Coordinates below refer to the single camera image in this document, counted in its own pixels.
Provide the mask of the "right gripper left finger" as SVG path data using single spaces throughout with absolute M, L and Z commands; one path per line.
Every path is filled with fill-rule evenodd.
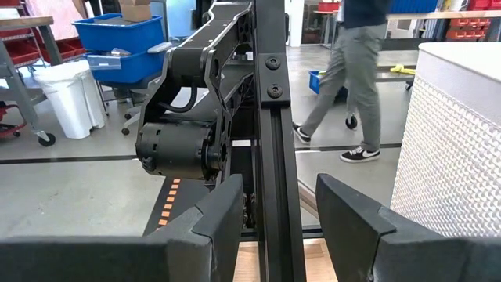
M 232 282 L 243 178 L 231 175 L 145 237 L 9 237 L 0 282 Z

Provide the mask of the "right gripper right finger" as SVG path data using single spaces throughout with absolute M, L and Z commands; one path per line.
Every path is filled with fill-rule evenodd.
M 324 173 L 315 199 L 338 282 L 501 282 L 501 239 L 444 237 Z

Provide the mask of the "black mat with orange squares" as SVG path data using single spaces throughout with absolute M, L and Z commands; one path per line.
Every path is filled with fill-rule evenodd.
M 231 175 L 209 189 L 204 182 L 167 177 L 153 206 L 143 235 L 162 227 L 175 228 L 177 219 L 199 218 L 189 231 L 212 240 L 240 239 L 243 221 L 243 177 Z

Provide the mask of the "white woven plastic bin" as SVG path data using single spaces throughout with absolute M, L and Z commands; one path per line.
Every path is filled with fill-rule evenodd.
M 446 237 L 501 237 L 501 42 L 420 45 L 391 210 Z

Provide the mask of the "person's black white sneaker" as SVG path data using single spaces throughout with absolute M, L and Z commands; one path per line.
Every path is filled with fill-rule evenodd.
M 367 161 L 375 161 L 380 156 L 380 151 L 368 151 L 361 146 L 355 149 L 344 152 L 340 159 L 347 163 L 363 163 Z
M 294 130 L 294 134 L 295 136 L 304 144 L 309 144 L 311 142 L 311 136 L 309 136 L 308 134 L 304 133 L 304 131 L 302 130 L 302 127 L 297 124 L 297 123 L 293 123 L 293 130 Z

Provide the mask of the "white trash bin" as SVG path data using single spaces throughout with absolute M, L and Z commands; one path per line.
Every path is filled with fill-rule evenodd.
M 68 139 L 84 139 L 106 124 L 96 81 L 86 60 L 37 70 L 34 80 L 52 105 Z

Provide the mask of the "yellow cloth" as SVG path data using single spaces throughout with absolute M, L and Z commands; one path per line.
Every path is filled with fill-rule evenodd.
M 416 70 L 412 68 L 407 68 L 403 64 L 397 64 L 394 67 L 390 69 L 390 72 L 393 73 L 400 73 L 400 74 L 409 74 L 409 75 L 415 75 Z

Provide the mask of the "red wheeled stool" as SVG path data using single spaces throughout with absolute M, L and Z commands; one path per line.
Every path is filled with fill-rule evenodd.
M 20 107 L 16 104 L 7 105 L 5 102 L 0 101 L 0 138 L 8 136 L 20 137 L 20 130 L 27 125 L 27 121 L 22 114 L 23 122 L 18 125 L 2 123 L 4 116 L 8 114 L 10 109 L 17 109 L 21 113 Z

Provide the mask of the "blue plastic tote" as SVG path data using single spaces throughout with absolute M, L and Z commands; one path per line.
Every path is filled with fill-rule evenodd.
M 392 0 L 390 13 L 431 13 L 438 0 Z
M 73 25 L 82 45 L 89 51 L 118 48 L 137 53 L 164 42 L 162 16 L 136 23 L 124 20 L 120 13 L 107 13 L 74 21 Z
M 165 51 L 141 52 L 130 56 L 107 56 L 98 52 L 84 54 L 95 80 L 132 84 L 160 73 Z

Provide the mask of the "person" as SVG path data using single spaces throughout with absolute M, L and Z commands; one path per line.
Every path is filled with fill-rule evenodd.
M 381 113 L 376 85 L 377 63 L 386 35 L 387 15 L 392 0 L 342 0 L 337 17 L 340 30 L 334 42 L 326 73 L 320 80 L 316 104 L 306 120 L 299 124 L 313 136 L 338 90 L 348 86 L 348 110 L 359 112 L 362 142 L 368 151 L 380 151 Z

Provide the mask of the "grey metal workbench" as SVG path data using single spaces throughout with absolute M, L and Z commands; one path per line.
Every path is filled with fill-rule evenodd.
M 55 66 L 62 64 L 63 59 L 50 27 L 53 23 L 52 16 L 20 16 L 19 18 L 0 19 L 0 31 L 37 27 L 48 50 L 51 65 Z M 9 86 L 7 89 L 0 89 L 0 101 L 15 102 L 23 119 L 38 137 L 38 142 L 42 146 L 54 145 L 56 137 L 40 127 L 38 114 L 34 109 L 34 106 L 43 102 L 46 97 L 40 89 L 26 88 L 16 72 L 15 65 L 2 39 L 0 39 L 0 79 L 5 79 Z

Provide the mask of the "grey office chair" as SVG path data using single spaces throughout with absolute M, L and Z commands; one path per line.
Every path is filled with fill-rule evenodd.
M 165 51 L 166 53 L 170 48 L 170 42 L 162 42 L 159 45 L 150 47 L 145 52 L 158 53 Z M 124 94 L 119 96 L 116 95 L 116 100 L 125 99 L 130 103 L 130 107 L 124 115 L 126 122 L 121 129 L 121 133 L 124 136 L 128 135 L 131 132 L 130 127 L 139 121 L 142 103 L 145 102 L 148 96 L 153 93 L 153 89 L 160 84 L 161 75 L 162 71 L 132 84 L 98 81 L 101 85 L 111 87 L 113 90 L 124 92 Z

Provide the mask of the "red storage bins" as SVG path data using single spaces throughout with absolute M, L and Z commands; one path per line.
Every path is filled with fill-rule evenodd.
M 496 42 L 501 18 L 452 19 L 445 34 L 448 42 Z
M 58 41 L 56 44 L 63 61 L 86 53 L 79 38 Z M 35 42 L 33 38 L 9 41 L 5 43 L 5 47 L 14 65 L 29 63 L 35 59 L 43 59 L 46 63 L 52 63 L 45 45 Z

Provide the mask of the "cardboard box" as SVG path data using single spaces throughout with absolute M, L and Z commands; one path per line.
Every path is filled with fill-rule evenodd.
M 143 22 L 152 17 L 151 0 L 118 0 L 122 17 L 131 22 Z

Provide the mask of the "red bin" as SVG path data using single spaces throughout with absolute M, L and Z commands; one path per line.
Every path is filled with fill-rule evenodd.
M 319 3 L 318 11 L 323 13 L 331 13 L 338 11 L 341 6 L 341 0 L 322 0 Z

